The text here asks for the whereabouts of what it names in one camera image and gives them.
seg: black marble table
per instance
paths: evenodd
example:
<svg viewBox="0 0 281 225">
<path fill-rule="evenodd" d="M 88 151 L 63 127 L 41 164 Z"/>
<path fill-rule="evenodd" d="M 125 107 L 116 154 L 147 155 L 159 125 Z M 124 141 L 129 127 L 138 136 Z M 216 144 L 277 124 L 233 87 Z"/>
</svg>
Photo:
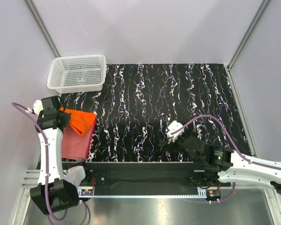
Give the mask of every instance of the black marble table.
<svg viewBox="0 0 281 225">
<path fill-rule="evenodd" d="M 251 155 L 222 64 L 108 65 L 102 91 L 62 97 L 67 108 L 97 114 L 89 162 L 188 161 L 162 151 L 161 142 L 173 120 L 185 124 L 202 114 L 222 121 L 240 151 Z M 232 147 L 216 122 L 191 126 L 207 143 Z"/>
</svg>

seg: orange cloth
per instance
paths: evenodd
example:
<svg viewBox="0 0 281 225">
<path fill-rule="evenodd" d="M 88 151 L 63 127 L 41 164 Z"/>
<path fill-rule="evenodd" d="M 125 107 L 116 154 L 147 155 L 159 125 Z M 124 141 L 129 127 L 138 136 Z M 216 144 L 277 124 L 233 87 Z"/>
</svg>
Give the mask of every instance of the orange cloth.
<svg viewBox="0 0 281 225">
<path fill-rule="evenodd" d="M 71 114 L 71 119 L 69 125 L 71 128 L 79 135 L 85 135 L 93 126 L 96 114 L 78 111 L 74 109 L 66 109 L 66 113 Z"/>
</svg>

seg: white basket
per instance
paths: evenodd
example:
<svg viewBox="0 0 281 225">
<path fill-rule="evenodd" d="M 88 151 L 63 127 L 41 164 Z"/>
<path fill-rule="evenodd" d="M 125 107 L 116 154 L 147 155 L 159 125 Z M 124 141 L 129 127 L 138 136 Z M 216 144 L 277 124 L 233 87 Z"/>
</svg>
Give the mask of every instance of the white basket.
<svg viewBox="0 0 281 225">
<path fill-rule="evenodd" d="M 98 91 L 106 77 L 104 55 L 79 55 L 59 57 L 53 60 L 47 87 L 60 94 Z"/>
</svg>

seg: connector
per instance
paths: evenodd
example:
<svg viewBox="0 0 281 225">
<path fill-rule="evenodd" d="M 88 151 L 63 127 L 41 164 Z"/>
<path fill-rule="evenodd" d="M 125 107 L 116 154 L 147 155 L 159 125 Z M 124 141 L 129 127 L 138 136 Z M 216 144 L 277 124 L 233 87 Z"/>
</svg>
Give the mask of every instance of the connector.
<svg viewBox="0 0 281 225">
<path fill-rule="evenodd" d="M 182 128 L 183 125 L 181 123 L 178 123 L 176 120 L 171 122 L 168 127 L 167 127 L 167 137 L 168 137 L 168 143 L 175 142 L 178 136 L 180 136 L 183 132 L 184 129 L 180 130 L 179 132 L 175 133 L 172 135 L 171 133 L 175 132 L 176 130 Z"/>
</svg>

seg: metal beam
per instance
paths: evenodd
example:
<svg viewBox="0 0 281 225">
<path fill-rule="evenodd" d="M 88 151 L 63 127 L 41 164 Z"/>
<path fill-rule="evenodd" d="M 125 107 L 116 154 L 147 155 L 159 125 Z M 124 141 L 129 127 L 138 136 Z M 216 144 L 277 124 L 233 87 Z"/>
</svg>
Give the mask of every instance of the metal beam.
<svg viewBox="0 0 281 225">
<path fill-rule="evenodd" d="M 60 53 L 58 49 L 56 48 L 36 6 L 33 3 L 33 0 L 24 0 L 26 3 L 29 11 L 31 12 L 31 15 L 33 16 L 35 22 L 37 23 L 37 26 L 39 27 L 40 31 L 42 32 L 48 46 L 50 47 L 52 54 L 54 55 L 55 58 L 60 57 Z"/>
<path fill-rule="evenodd" d="M 228 64 L 228 69 L 231 70 L 232 67 L 234 66 L 236 60 L 238 59 L 240 53 L 242 52 L 244 46 L 246 45 L 247 41 L 249 40 L 251 34 L 253 33 L 253 31 L 256 28 L 256 25 L 258 24 L 258 22 L 260 21 L 262 15 L 264 14 L 266 8 L 268 7 L 268 5 L 270 4 L 272 0 L 263 0 L 263 2 L 261 3 L 257 13 L 255 14 L 248 30 L 246 31 L 242 41 L 240 42 L 236 52 L 234 53 L 230 63 Z"/>
</svg>

